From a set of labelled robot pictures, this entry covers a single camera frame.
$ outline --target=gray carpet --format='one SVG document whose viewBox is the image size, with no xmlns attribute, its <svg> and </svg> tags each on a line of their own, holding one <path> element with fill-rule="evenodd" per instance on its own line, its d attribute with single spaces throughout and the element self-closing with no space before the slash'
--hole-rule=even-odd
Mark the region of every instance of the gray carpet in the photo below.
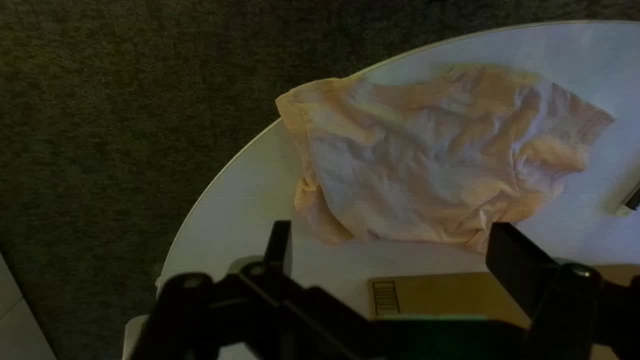
<svg viewBox="0 0 640 360">
<path fill-rule="evenodd" d="M 192 202 L 273 98 L 476 30 L 634 0 L 0 0 L 0 249 L 61 360 L 113 360 Z"/>
</svg>

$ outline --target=white round table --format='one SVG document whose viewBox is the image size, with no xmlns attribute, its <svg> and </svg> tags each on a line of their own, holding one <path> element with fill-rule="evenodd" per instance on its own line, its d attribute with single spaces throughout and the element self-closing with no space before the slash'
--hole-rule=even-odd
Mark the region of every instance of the white round table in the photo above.
<svg viewBox="0 0 640 360">
<path fill-rule="evenodd" d="M 640 24 L 548 22 L 500 28 L 430 43 L 358 72 L 380 84 L 428 79 L 450 64 L 506 64 L 548 75 L 607 110 L 615 122 L 592 147 L 587 170 L 518 224 L 545 252 L 587 264 L 640 264 L 640 211 L 613 215 L 640 182 Z M 255 135 L 203 189 L 186 215 L 157 278 L 208 271 L 220 280 L 237 257 L 259 255 L 270 226 L 291 217 L 300 164 L 280 122 Z M 291 278 L 318 283 L 368 316 L 371 275 L 481 271 L 463 248 L 406 242 L 326 244 L 294 221 Z"/>
</svg>

